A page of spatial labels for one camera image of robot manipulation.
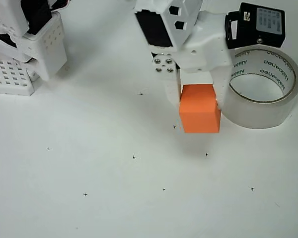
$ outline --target hole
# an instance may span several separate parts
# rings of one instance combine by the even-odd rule
[[[176,15],[176,16],[178,16],[179,13],[180,13],[180,8],[178,8],[177,6],[171,6],[171,7],[169,8],[169,12],[170,12],[171,15]]]
[[[183,21],[177,21],[175,22],[175,28],[177,28],[178,30],[183,30],[184,29],[184,22]]]
[[[230,85],[239,94],[255,101],[273,101],[283,97],[282,90],[274,81],[257,74],[236,77]]]

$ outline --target packing tape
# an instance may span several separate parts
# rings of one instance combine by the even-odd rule
[[[231,80],[257,74],[274,81],[283,97],[274,101],[255,101],[239,94],[230,84],[222,113],[233,123],[251,129],[272,128],[290,114],[298,94],[298,66],[285,53],[271,47],[251,46],[235,52]]]

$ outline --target bolt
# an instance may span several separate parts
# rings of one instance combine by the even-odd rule
[[[263,39],[262,39],[262,38],[258,38],[258,39],[257,39],[257,43],[258,43],[258,44],[262,44],[262,43],[263,43]]]

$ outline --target servo label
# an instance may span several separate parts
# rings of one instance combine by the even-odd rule
[[[282,14],[265,8],[257,8],[257,24],[258,31],[282,35]]]

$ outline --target orange part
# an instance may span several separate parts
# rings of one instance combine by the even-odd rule
[[[217,133],[221,111],[211,84],[184,85],[179,114],[186,133]]]

